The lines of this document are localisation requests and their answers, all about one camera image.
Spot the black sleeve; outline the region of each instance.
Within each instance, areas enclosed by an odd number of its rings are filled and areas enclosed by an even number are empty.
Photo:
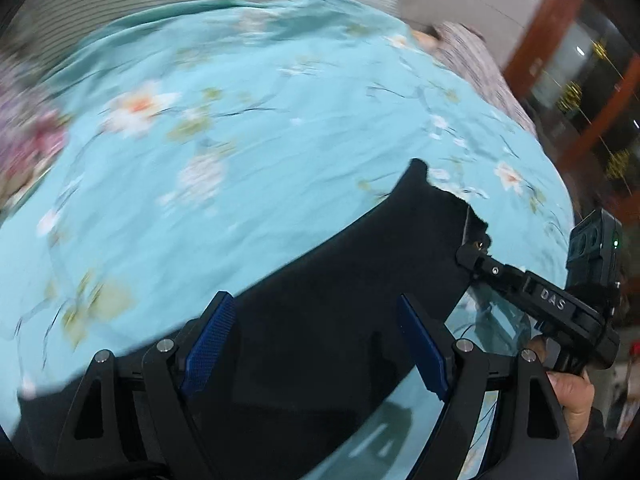
[[[602,413],[591,409],[587,431],[574,444],[575,461],[578,465],[578,477],[586,479],[595,469],[598,469],[620,445],[616,438],[608,438],[604,435]]]

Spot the bed sheet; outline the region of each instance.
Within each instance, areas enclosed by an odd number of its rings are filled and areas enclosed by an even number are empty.
[[[60,387],[97,350],[121,354],[217,290],[237,294],[384,200],[412,157],[488,222],[494,257],[564,284],[572,210],[536,139],[404,23],[353,0],[159,7],[87,37],[47,83],[68,146],[0,229],[9,432],[17,392]],[[529,328],[469,295],[447,324],[491,351],[514,351]],[[338,478],[341,453],[371,446],[371,478],[404,478],[440,406],[414,370],[381,407],[404,437],[376,448],[391,431],[376,413],[310,478]]]

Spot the black garment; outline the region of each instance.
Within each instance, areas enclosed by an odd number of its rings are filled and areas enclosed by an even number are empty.
[[[383,203],[238,296],[239,331],[189,405],[225,479],[311,470],[412,368],[398,296],[413,293],[445,320],[470,285],[455,253],[485,238],[486,224],[426,173],[412,160]],[[127,359],[139,362],[142,352]],[[21,402],[15,446],[44,469],[77,386]]]
[[[640,412],[623,440],[604,436],[599,410],[592,409],[587,431],[574,444],[580,480],[637,480],[640,478]]]

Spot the red object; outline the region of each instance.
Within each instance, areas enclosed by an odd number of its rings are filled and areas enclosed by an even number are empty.
[[[629,348],[629,357],[640,355],[640,339],[633,341]]]

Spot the person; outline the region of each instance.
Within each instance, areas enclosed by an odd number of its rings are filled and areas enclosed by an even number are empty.
[[[536,336],[527,347],[546,360],[546,344],[542,336]],[[581,376],[548,371],[547,376],[562,406],[564,421],[574,444],[578,477],[586,480],[594,471],[613,458],[621,447],[621,441],[604,435],[602,414],[593,407],[595,389],[587,371]]]

